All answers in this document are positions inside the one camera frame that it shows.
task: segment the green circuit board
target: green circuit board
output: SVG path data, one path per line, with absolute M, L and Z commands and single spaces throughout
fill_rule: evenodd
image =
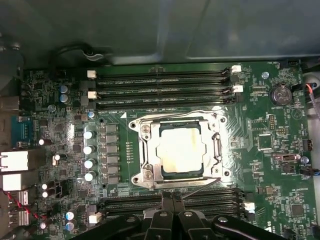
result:
M 227 104 L 192 104 L 194 98 L 184 98 L 184 104 L 145 108 L 139 105 L 144 99 L 130 101 L 140 107 L 117 106 L 115 109 L 99 109 L 94 117 L 88 112 L 95 110 L 88 91 L 98 89 L 94 79 L 87 78 L 87 70 L 95 71 L 98 76 L 138 75 L 150 72 L 203 72 L 221 71 L 232 65 L 241 66 L 241 72 L 234 74 L 238 85 L 243 86 L 237 101 Z M 95 205 L 101 198 L 154 195 L 161 189 L 134 185 L 132 176 L 140 172 L 138 133 L 129 128 L 135 119 L 150 114 L 188 113 L 191 111 L 212 111 L 226 117 L 224 134 L 221 137 L 223 167 L 231 175 L 223 177 L 215 188 L 237 187 L 252 192 L 255 204 L 255 219 L 252 224 L 267 231 L 283 234 L 285 228 L 296 232 L 298 239 L 312 239 L 310 227 L 317 223 L 317 211 L 313 178 L 299 174 L 301 167 L 311 166 L 311 155 L 304 143 L 308 139 L 308 122 L 305 108 L 305 92 L 293 92 L 292 101 L 287 105 L 277 106 L 270 100 L 270 92 L 278 84 L 294 86 L 302 83 L 302 72 L 298 67 L 281 68 L 279 62 L 245 63 L 194 63 L 164 64 L 139 66 L 106 66 L 90 69 L 62 69 L 57 71 L 55 80 L 49 80 L 45 70 L 27 70 L 23 84 L 29 86 L 28 113 L 32 119 L 33 145 L 40 138 L 51 139 L 46 149 L 46 166 L 40 170 L 40 182 L 52 179 L 72 181 L 71 193 L 62 199 L 38 200 L 41 211 L 51 202 L 59 202 L 58 214 L 54 224 L 37 232 L 36 239 L 70 239 L 86 231 L 88 224 L 88 206 Z M 60 101 L 59 87 L 68 87 L 67 104 Z M 203 91 L 201 86 L 193 86 Z M 117 97 L 126 96 L 126 91 L 119 91 Z M 84 141 L 83 133 L 94 132 L 92 139 Z M 114 143 L 107 144 L 103 138 L 111 137 Z M 85 155 L 85 146 L 96 146 L 96 152 Z M 68 158 L 53 165 L 52 156 L 65 153 Z M 290 164 L 290 169 L 275 160 L 275 154 L 297 154 L 310 161 L 302 164 L 297 161 Z M 107 158 L 116 157 L 116 168 L 108 171 Z M 84 161 L 95 159 L 91 169 L 97 176 L 94 180 L 84 180 L 89 171 Z M 187 192 L 194 187 L 176 187 L 175 191 Z M 77 227 L 73 231 L 65 230 L 65 213 L 78 208 Z

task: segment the capacitor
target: capacitor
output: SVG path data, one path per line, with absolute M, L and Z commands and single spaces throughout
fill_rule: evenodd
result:
M 48 106 L 48 112 L 49 113 L 53 113 L 53 112 L 55 112 L 56 111 L 56 106 L 55 105 L 49 105 Z
M 92 131 L 85 131 L 83 133 L 83 138 L 87 140 L 91 139 L 93 136 L 94 136 L 94 133 Z
M 59 92 L 62 93 L 62 94 L 66 94 L 68 92 L 68 87 L 66 85 L 61 85 L 59 87 Z
M 95 117 L 95 112 L 94 111 L 89 111 L 88 112 L 88 118 L 93 119 Z
M 65 229 L 68 231 L 72 231 L 77 226 L 77 221 L 75 219 L 72 219 L 68 221 L 65 225 Z
M 272 88 L 269 97 L 271 102 L 276 106 L 288 105 L 293 98 L 291 90 L 283 84 L 278 84 Z
M 70 98 L 66 94 L 61 94 L 59 99 L 61 103 L 64 103 L 64 104 L 70 103 Z
M 31 93 L 30 93 L 29 91 L 22 91 L 22 92 L 21 92 L 21 96 L 22 96 L 22 97 L 27 97 L 27 98 L 28 98 L 28 97 L 30 97 L 30 96 L 31 96 Z
M 53 187 L 55 187 L 55 181 L 49 181 L 47 183 L 42 184 L 41 186 L 43 190 L 51 189 Z
M 40 229 L 44 230 L 46 229 L 50 224 L 53 224 L 54 220 L 50 217 L 47 220 L 40 223 Z
M 88 159 L 88 160 L 86 160 L 86 161 L 84 162 L 84 167 L 85 167 L 86 169 L 90 169 L 90 168 L 92 168 L 92 167 L 95 165 L 95 163 L 96 163 L 96 161 L 95 161 L 94 159 L 90 158 L 90 159 Z
M 42 197 L 43 198 L 47 198 L 47 197 L 50 197 L 50 196 L 55 195 L 55 194 L 56 194 L 56 189 L 55 188 L 50 188 L 50 189 L 48 189 L 48 190 L 46 190 L 46 191 L 44 191 L 42 193 Z
M 308 164 L 310 162 L 310 159 L 307 156 L 302 156 L 300 162 L 302 164 Z
M 21 89 L 26 90 L 26 91 L 29 91 L 29 90 L 31 89 L 31 86 L 30 86 L 29 84 L 23 83 L 23 84 L 21 85 Z
M 51 145 L 52 144 L 52 141 L 51 141 L 51 139 L 40 139 L 39 140 L 39 145 L 40 146 L 49 146 L 49 145 Z
M 92 146 L 92 145 L 85 146 L 83 148 L 83 153 L 86 154 L 86 155 L 89 155 L 89 154 L 91 154 L 91 153 L 93 153 L 95 151 L 96 151 L 96 148 L 94 146 Z
M 65 219 L 68 221 L 72 220 L 75 218 L 77 211 L 75 209 L 70 209 L 66 214 L 65 214 Z
M 84 179 L 87 182 L 91 182 L 97 176 L 95 171 L 90 171 L 84 175 Z
M 66 160 L 67 159 L 67 155 L 64 153 L 59 153 L 54 155 L 54 160 L 59 161 L 59 160 Z

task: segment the integrated circuit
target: integrated circuit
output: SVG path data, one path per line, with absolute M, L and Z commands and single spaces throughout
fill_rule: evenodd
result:
M 291 206 L 291 213 L 293 217 L 304 215 L 304 206 L 302 204 L 296 204 Z
M 266 187 L 265 187 L 265 193 L 266 193 L 267 195 L 272 195 L 272 194 L 274 193 L 273 187 L 272 187 L 272 186 L 266 186 Z
M 272 150 L 273 149 L 273 140 L 271 134 L 260 134 L 258 135 L 258 150 Z
M 79 144 L 74 144 L 74 145 L 72 146 L 72 150 L 73 150 L 75 153 L 81 152 L 81 145 L 79 145 Z

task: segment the electrolytic capacitor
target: electrolytic capacitor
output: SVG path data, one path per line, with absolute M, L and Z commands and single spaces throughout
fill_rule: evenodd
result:
M 302 156 L 300 162 L 302 164 L 308 164 L 310 162 L 310 159 L 307 156 Z
M 94 178 L 96 178 L 97 174 L 95 171 L 90 171 L 84 175 L 84 179 L 87 182 L 91 182 Z
M 40 139 L 39 140 L 39 145 L 40 146 L 49 146 L 52 144 L 52 141 L 50 139 Z
M 41 186 L 43 190 L 51 189 L 53 187 L 55 187 L 55 181 L 49 181 L 47 183 L 42 184 Z
M 66 94 L 61 94 L 59 99 L 61 103 L 64 103 L 64 104 L 70 103 L 70 97 L 68 97 L 68 95 Z
M 59 161 L 59 160 L 66 160 L 67 159 L 67 155 L 64 153 L 59 153 L 54 155 L 54 160 Z
M 62 93 L 62 94 L 66 94 L 66 93 L 69 92 L 69 89 L 68 89 L 68 87 L 66 85 L 61 85 L 59 87 L 59 92 Z
M 83 138 L 87 140 L 91 139 L 93 136 L 94 136 L 94 133 L 92 131 L 85 131 L 83 133 Z
M 89 111 L 88 112 L 88 118 L 93 119 L 95 117 L 95 112 L 94 111 Z
M 88 159 L 88 160 L 86 160 L 86 161 L 84 162 L 84 167 L 85 167 L 86 169 L 90 169 L 90 168 L 92 168 L 92 167 L 95 165 L 95 163 L 96 163 L 96 161 L 95 161 L 94 159 L 90 158 L 90 159 Z
M 65 229 L 68 231 L 72 231 L 75 229 L 76 226 L 77 226 L 77 221 L 75 219 L 72 219 L 66 223 Z
M 83 148 L 83 153 L 86 154 L 86 155 L 89 155 L 89 154 L 91 154 L 91 153 L 93 153 L 95 151 L 96 151 L 96 148 L 94 146 L 92 146 L 92 145 L 85 146 Z
M 40 223 L 40 229 L 44 230 L 46 229 L 50 224 L 53 224 L 54 220 L 50 217 L 47 220 Z
M 70 209 L 66 214 L 65 214 L 65 219 L 68 221 L 72 220 L 75 218 L 77 211 L 75 209 Z
M 48 189 L 48 190 L 46 190 L 46 191 L 44 191 L 42 193 L 42 197 L 43 198 L 47 198 L 47 197 L 50 197 L 50 196 L 55 195 L 55 194 L 56 194 L 56 189 L 50 188 L 50 189 Z

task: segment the red wire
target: red wire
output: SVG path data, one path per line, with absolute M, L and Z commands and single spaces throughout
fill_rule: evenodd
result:
M 306 84 L 307 88 L 309 89 L 309 93 L 312 94 L 314 91 L 312 90 L 312 87 L 309 84 Z
M 0 192 L 2 192 L 4 195 L 8 197 L 9 200 L 13 200 L 19 208 L 24 209 L 28 214 L 31 214 L 36 219 L 39 219 L 40 216 L 37 213 L 33 213 L 30 211 L 30 209 L 27 206 L 22 205 L 21 202 L 19 202 L 17 199 L 15 199 L 9 192 L 4 191 L 2 188 L 0 188 Z

